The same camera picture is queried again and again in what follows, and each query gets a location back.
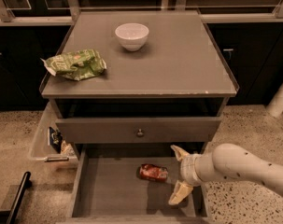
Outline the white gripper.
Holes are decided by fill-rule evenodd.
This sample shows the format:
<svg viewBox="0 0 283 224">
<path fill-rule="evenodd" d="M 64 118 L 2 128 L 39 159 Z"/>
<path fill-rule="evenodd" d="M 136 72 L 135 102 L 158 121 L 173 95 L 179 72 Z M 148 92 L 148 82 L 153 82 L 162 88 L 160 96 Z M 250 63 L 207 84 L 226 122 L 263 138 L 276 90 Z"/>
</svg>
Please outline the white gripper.
<svg viewBox="0 0 283 224">
<path fill-rule="evenodd" d="M 200 155 L 190 154 L 176 145 L 171 145 L 170 148 L 175 152 L 176 159 L 181 161 L 180 175 L 184 181 L 178 180 L 176 182 L 168 203 L 170 205 L 178 205 L 191 194 L 193 187 L 200 186 L 203 183 L 196 172 L 195 166 L 195 161 Z"/>
</svg>

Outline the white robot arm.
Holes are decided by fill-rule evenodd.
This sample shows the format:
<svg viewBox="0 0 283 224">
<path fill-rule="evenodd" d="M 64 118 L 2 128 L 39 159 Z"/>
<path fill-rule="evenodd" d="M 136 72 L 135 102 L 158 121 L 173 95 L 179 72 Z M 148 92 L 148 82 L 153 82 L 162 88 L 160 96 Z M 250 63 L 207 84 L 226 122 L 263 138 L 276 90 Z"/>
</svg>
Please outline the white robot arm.
<svg viewBox="0 0 283 224">
<path fill-rule="evenodd" d="M 264 160 L 232 143 L 223 143 L 203 154 L 190 154 L 172 145 L 177 168 L 168 203 L 180 204 L 195 187 L 209 182 L 253 182 L 283 197 L 283 165 Z"/>
</svg>

